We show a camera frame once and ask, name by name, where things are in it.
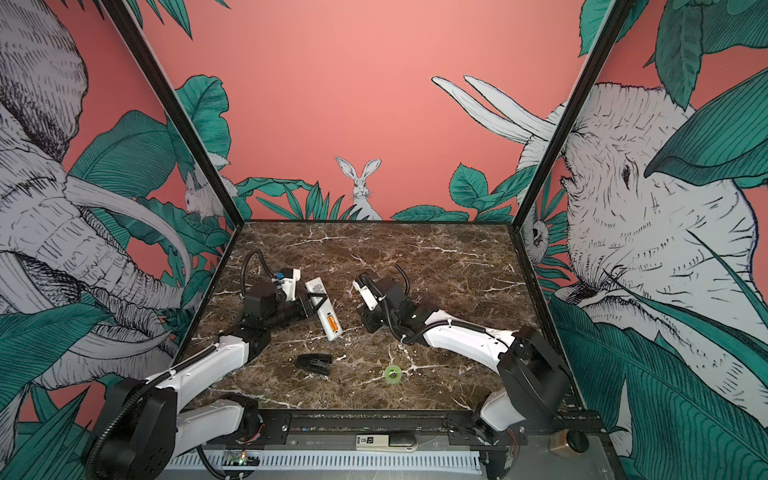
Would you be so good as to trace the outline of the white remote control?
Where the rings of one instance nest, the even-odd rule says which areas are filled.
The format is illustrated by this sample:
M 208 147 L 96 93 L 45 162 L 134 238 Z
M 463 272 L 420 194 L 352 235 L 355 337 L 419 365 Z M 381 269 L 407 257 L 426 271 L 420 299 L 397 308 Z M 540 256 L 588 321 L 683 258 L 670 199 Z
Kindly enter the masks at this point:
M 320 277 L 307 281 L 305 283 L 305 288 L 307 292 L 316 292 L 316 293 L 323 292 L 328 294 L 325 288 L 325 285 L 323 284 Z M 320 308 L 317 316 L 321 321 L 323 330 L 329 341 L 334 341 L 342 335 L 343 329 L 340 324 L 338 315 L 334 310 L 329 294 L 328 294 L 328 300 Z

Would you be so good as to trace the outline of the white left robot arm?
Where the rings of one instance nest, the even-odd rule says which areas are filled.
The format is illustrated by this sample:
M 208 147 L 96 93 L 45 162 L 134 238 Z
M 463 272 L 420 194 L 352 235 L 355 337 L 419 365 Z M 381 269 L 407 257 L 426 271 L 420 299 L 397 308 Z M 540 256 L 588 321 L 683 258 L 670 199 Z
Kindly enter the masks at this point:
M 321 279 L 296 289 L 293 298 L 261 297 L 232 328 L 198 354 L 144 380 L 126 379 L 106 403 L 82 452 L 87 479 L 154 479 L 174 458 L 201 450 L 216 438 L 249 445 L 264 432 L 256 400 L 235 394 L 207 406 L 188 404 L 212 384 L 260 355 L 273 331 L 302 320 L 327 319 L 332 304 Z

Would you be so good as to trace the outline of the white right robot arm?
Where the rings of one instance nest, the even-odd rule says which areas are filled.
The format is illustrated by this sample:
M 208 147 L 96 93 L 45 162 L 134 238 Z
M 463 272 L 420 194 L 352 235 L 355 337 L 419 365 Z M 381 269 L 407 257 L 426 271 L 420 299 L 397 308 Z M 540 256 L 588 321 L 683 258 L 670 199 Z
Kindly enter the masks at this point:
M 537 330 L 483 327 L 394 295 L 366 294 L 359 313 L 371 333 L 384 327 L 402 344 L 448 350 L 497 374 L 503 388 L 482 403 L 481 425 L 501 432 L 521 423 L 561 424 L 558 409 L 570 387 L 570 371 Z

